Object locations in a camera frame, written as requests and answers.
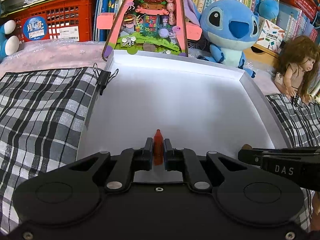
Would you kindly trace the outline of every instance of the white box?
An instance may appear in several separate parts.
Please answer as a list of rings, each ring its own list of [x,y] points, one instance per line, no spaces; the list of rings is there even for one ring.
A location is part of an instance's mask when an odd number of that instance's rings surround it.
[[[274,23],[259,17],[260,36],[257,44],[279,53],[280,44],[284,38],[285,31]]]
[[[222,64],[154,52],[114,50],[118,75],[91,103],[77,160],[99,151],[144,147],[160,129],[172,147],[237,158],[244,144],[290,147],[279,120],[249,75]]]

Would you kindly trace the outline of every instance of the black and white checkered fabric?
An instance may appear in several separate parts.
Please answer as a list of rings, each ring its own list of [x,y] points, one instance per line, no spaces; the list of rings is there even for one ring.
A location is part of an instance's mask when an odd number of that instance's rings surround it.
[[[266,96],[276,113],[292,147],[320,146],[320,105],[310,103],[308,106],[295,97],[291,102],[284,94]],[[310,231],[312,215],[312,197],[314,191],[302,189],[305,202],[296,222],[304,230]]]
[[[76,159],[95,90],[92,67],[6,73],[0,80],[0,223],[19,224],[12,193],[23,181]]]

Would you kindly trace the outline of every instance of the binder clip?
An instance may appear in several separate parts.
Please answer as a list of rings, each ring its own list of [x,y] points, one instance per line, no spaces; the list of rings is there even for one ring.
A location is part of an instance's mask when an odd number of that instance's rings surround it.
[[[96,75],[97,82],[96,86],[97,89],[100,90],[99,94],[102,96],[104,89],[107,87],[109,82],[113,80],[119,73],[119,69],[117,68],[114,73],[111,75],[110,71],[101,70],[100,73],[98,72],[98,65],[97,63],[93,64],[93,72]]]

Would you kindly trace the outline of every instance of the brown wig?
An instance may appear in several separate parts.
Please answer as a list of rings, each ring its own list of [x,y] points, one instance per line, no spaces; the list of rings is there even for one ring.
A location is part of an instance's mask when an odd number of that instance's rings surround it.
[[[301,95],[306,95],[311,82],[318,75],[319,50],[316,44],[308,36],[296,36],[286,42],[279,55],[279,64],[276,71],[285,75],[289,63],[303,64],[305,57],[315,60],[311,71],[305,72],[302,84],[299,87]]]

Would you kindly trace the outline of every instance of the green lego base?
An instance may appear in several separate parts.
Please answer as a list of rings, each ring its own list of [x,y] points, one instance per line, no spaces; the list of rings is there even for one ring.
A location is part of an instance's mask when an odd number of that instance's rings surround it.
[[[115,49],[124,49],[124,50],[126,50],[129,54],[136,54],[137,52],[138,52],[138,50],[142,50],[143,51],[143,46],[142,45],[136,45],[136,44],[134,44],[134,45],[132,45],[131,47],[128,47],[128,46],[126,46],[126,47],[123,47],[123,46],[121,46],[120,45],[120,43],[117,43],[116,44],[116,46],[115,46]],[[157,53],[162,53],[164,50],[166,50],[166,49],[163,49],[163,48],[160,48],[160,47],[158,47],[158,48],[156,48],[156,51],[155,52],[157,52]],[[170,50],[170,54],[171,55],[179,55],[179,53],[180,53],[180,51],[174,51],[174,50]]]
[[[150,44],[154,44],[154,45],[157,45],[157,46],[163,46],[163,47],[166,47],[168,49],[170,49],[171,51],[176,51],[176,52],[181,52],[180,48],[178,45],[176,44],[173,44],[169,41],[167,41],[166,39],[163,39],[163,38],[155,38],[155,37],[145,37],[145,36],[142,36],[140,33],[138,32],[134,32],[132,34],[129,34],[127,37],[135,37],[136,40],[135,40],[135,44],[143,44],[145,42],[148,42]],[[119,43],[121,47],[122,46],[122,39],[123,38],[126,38],[126,36],[123,36],[123,37],[119,37],[118,40],[117,40],[117,44]],[[128,45],[124,46],[125,48],[128,49],[128,53],[129,54],[135,54],[133,53],[133,50],[134,50],[134,46],[131,46],[129,47]]]

